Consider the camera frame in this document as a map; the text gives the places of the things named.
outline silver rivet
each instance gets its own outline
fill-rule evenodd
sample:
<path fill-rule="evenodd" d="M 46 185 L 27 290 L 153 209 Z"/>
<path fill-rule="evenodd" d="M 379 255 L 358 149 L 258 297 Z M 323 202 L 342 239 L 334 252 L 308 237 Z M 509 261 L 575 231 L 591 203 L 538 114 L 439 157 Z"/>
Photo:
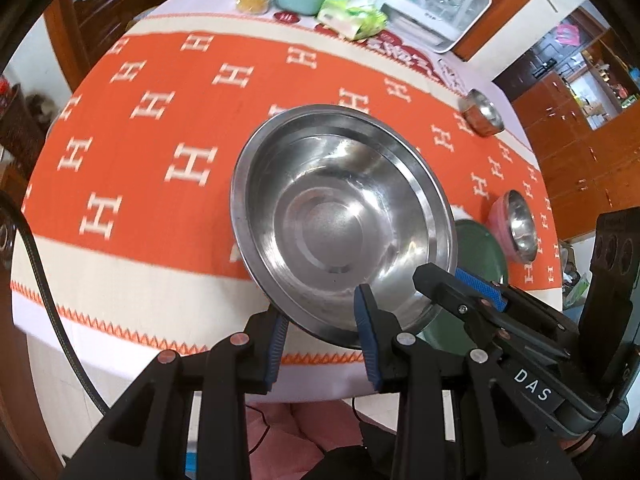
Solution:
<path fill-rule="evenodd" d="M 158 354 L 158 361 L 160 361 L 163 365 L 173 363 L 174 360 L 175 360 L 175 352 L 173 350 L 162 350 Z"/>
<path fill-rule="evenodd" d="M 401 332 L 396 336 L 396 341 L 402 346 L 411 346 L 415 343 L 415 335 L 409 334 L 408 332 Z"/>
<path fill-rule="evenodd" d="M 244 332 L 237 332 L 229 338 L 229 341 L 233 346 L 244 346 L 249 342 L 249 336 Z"/>
<path fill-rule="evenodd" d="M 484 350 L 480 348 L 474 348 L 471 352 L 469 352 L 469 357 L 471 357 L 472 361 L 478 364 L 485 363 L 489 360 L 489 356 Z"/>

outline floor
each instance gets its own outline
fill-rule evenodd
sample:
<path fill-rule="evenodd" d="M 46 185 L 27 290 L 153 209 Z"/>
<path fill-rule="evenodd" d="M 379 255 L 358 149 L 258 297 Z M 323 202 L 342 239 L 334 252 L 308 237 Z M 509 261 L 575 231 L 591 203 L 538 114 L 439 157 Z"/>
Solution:
<path fill-rule="evenodd" d="M 59 457 L 72 456 L 102 415 L 87 397 L 62 352 L 27 336 L 31 373 L 45 425 Z M 129 386 L 129 381 L 97 368 L 86 368 L 104 400 L 113 404 Z M 199 398 L 191 413 L 190 441 L 197 440 Z M 398 395 L 360 397 L 356 407 L 380 424 L 396 429 Z"/>

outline pink pants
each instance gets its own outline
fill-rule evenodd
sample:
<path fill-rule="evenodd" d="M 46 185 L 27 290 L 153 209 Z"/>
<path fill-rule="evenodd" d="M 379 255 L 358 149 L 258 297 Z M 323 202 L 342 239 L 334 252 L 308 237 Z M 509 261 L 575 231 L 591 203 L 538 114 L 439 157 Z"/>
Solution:
<path fill-rule="evenodd" d="M 322 450 L 362 444 L 358 420 L 341 400 L 252 405 L 271 426 L 249 457 L 253 480 L 299 480 L 322 460 Z M 246 426 L 252 449 L 265 430 L 260 413 L 246 408 Z"/>

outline blue textured grip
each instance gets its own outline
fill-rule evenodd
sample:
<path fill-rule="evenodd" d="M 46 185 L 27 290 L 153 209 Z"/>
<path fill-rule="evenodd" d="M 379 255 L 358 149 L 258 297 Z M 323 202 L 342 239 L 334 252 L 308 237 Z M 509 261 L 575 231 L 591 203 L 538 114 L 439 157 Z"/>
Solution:
<path fill-rule="evenodd" d="M 475 276 L 465 272 L 462 269 L 456 269 L 456 278 L 463 282 L 465 285 L 470 286 L 477 290 L 483 296 L 488 297 L 491 301 L 494 302 L 495 309 L 498 312 L 504 312 L 504 309 L 507 307 L 507 302 L 504 301 L 500 291 L 497 290 L 493 285 L 484 282 L 480 278 L 476 278 Z"/>
<path fill-rule="evenodd" d="M 378 368 L 378 343 L 376 342 L 376 335 L 373 333 L 371 319 L 359 286 L 356 287 L 353 295 L 353 314 L 358 327 L 360 347 L 364 355 L 364 365 L 367 369 L 367 379 L 373 384 L 373 389 L 378 391 L 382 386 L 382 375 Z"/>
<path fill-rule="evenodd" d="M 271 335 L 271 341 L 269 343 L 269 363 L 266 377 L 267 384 L 269 385 L 269 391 L 271 391 L 271 386 L 273 386 L 273 383 L 278 378 L 280 360 L 282 359 L 284 341 L 287 338 L 288 328 L 289 321 L 282 316 L 278 316 L 276 326 L 273 329 L 273 334 Z"/>

